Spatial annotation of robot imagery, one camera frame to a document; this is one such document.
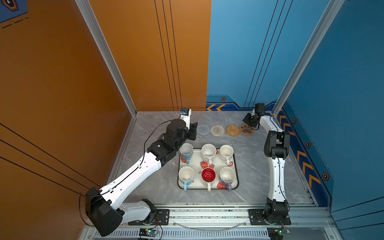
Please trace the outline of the grey woven rope coaster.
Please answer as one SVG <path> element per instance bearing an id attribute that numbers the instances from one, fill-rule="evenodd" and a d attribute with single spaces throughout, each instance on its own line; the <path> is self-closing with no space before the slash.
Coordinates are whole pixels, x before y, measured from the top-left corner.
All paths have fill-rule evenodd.
<path id="1" fill-rule="evenodd" d="M 209 126 L 201 124 L 197 126 L 197 134 L 200 136 L 207 136 L 210 134 L 211 129 Z"/>

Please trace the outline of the paw shaped wooden coaster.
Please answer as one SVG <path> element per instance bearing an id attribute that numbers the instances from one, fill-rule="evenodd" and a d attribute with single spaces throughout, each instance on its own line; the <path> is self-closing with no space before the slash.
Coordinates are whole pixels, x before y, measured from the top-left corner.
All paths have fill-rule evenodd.
<path id="1" fill-rule="evenodd" d="M 239 129 L 240 129 L 241 135 L 246 137 L 252 137 L 255 132 L 255 130 L 246 123 L 243 123 L 242 125 L 240 125 Z"/>

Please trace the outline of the woven rattan round coaster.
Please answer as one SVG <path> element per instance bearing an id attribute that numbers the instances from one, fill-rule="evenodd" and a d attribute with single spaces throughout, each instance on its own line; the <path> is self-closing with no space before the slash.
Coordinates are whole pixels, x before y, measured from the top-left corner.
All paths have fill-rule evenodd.
<path id="1" fill-rule="evenodd" d="M 228 125 L 226 127 L 226 133 L 231 137 L 236 137 L 241 134 L 241 130 L 236 125 Z"/>

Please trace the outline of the multicolour woven rope coaster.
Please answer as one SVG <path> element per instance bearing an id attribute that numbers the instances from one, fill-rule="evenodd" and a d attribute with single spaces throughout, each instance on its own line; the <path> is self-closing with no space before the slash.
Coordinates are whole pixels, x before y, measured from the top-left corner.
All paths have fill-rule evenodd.
<path id="1" fill-rule="evenodd" d="M 220 125 L 214 125 L 211 127 L 210 132 L 215 137 L 221 137 L 225 133 L 225 129 Z"/>

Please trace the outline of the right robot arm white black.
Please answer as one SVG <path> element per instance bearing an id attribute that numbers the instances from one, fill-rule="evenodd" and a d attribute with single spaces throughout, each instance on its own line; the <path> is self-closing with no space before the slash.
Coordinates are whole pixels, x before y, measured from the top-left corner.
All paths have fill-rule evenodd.
<path id="1" fill-rule="evenodd" d="M 267 132 L 264 154 L 270 168 L 270 188 L 263 218 L 266 224 L 290 225 L 290 205 L 285 193 L 285 164 L 289 155 L 290 134 L 278 126 L 274 117 L 268 114 L 264 104 L 255 104 L 243 122 L 252 128 L 263 127 Z"/>

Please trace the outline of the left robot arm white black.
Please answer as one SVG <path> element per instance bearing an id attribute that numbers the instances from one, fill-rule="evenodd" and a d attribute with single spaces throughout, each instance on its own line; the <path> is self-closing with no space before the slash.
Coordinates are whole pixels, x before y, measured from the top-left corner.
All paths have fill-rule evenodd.
<path id="1" fill-rule="evenodd" d="M 122 223 L 155 221 L 157 208 L 148 199 L 124 205 L 124 200 L 146 178 L 174 158 L 186 140 L 197 137 L 198 123 L 187 124 L 182 119 L 168 121 L 167 130 L 127 171 L 100 189 L 91 188 L 85 194 L 85 212 L 102 237 L 115 231 Z"/>

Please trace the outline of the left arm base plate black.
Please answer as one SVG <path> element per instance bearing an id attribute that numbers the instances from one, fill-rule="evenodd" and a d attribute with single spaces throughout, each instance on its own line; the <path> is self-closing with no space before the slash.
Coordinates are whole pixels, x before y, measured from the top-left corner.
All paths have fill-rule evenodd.
<path id="1" fill-rule="evenodd" d="M 156 211 L 156 215 L 151 222 L 146 221 L 132 221 L 129 222 L 129 226 L 155 226 L 160 224 L 161 226 L 167 226 L 169 224 L 170 210 L 169 209 L 159 209 Z"/>

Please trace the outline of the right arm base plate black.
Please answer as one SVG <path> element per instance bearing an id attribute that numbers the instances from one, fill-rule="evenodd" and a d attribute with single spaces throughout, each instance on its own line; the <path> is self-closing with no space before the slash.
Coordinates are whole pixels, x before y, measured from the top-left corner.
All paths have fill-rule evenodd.
<path id="1" fill-rule="evenodd" d="M 289 216 L 277 216 L 277 215 L 267 215 L 262 209 L 249 209 L 249 220 L 251 225 L 266 225 L 266 226 L 278 226 L 285 225 L 289 226 L 292 224 Z"/>

